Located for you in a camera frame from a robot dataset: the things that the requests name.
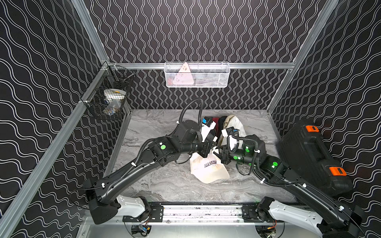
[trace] wire basket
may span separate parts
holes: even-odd
[[[104,76],[98,87],[91,93],[84,104],[91,115],[99,120],[123,119],[123,106],[127,92],[120,88],[128,87],[125,80],[115,76]]]
[[[165,62],[164,76],[170,88],[225,88],[229,62]]]
[[[118,79],[118,82],[114,85],[118,89],[129,89],[131,83],[134,81],[136,70],[126,69],[120,65],[110,66],[112,74]]]

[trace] clothing pile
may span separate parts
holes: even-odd
[[[235,116],[224,116],[224,117],[214,117],[213,121],[216,126],[213,131],[214,136],[217,136],[217,146],[226,145],[226,137],[223,137],[221,131],[223,129],[234,127],[239,129],[239,134],[241,137],[246,136],[245,129],[241,121]],[[233,140],[230,140],[230,147],[233,148]],[[239,149],[242,148],[243,141],[239,143]],[[206,158],[203,158],[198,153],[194,153],[190,158],[190,173],[198,178],[201,182],[208,184],[217,179],[228,179],[229,173],[227,172],[225,166],[221,163],[221,160],[213,154],[213,152],[218,153],[218,149],[214,149]]]

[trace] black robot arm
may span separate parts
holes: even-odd
[[[86,189],[94,222],[99,224],[114,217],[120,208],[116,197],[122,191],[151,171],[176,161],[182,153],[197,152],[206,158],[216,145],[216,137],[209,133],[211,123],[211,118],[205,117],[200,130],[200,123],[180,121],[170,135],[147,140],[137,157],[116,172],[99,180],[86,180],[83,187]],[[237,147],[231,150],[227,145],[220,147],[217,155],[222,163],[247,163],[261,183],[282,187],[291,192],[323,218],[318,225],[323,237],[358,236],[358,225],[364,216],[361,208],[355,206],[351,209],[336,201],[305,181],[279,158],[267,155],[264,142],[255,135],[242,138],[237,135],[236,130],[228,131],[232,138],[243,140],[244,144],[242,150]]]

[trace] white baseball cap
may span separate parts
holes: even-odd
[[[190,173],[205,184],[209,184],[217,179],[228,179],[230,177],[225,166],[213,154],[213,151],[206,158],[203,158],[198,153],[193,153],[190,158]]]

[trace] orange latch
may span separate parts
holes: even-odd
[[[330,171],[333,176],[347,176],[347,173],[341,167],[330,167]]]
[[[308,132],[319,132],[316,126],[306,126]]]

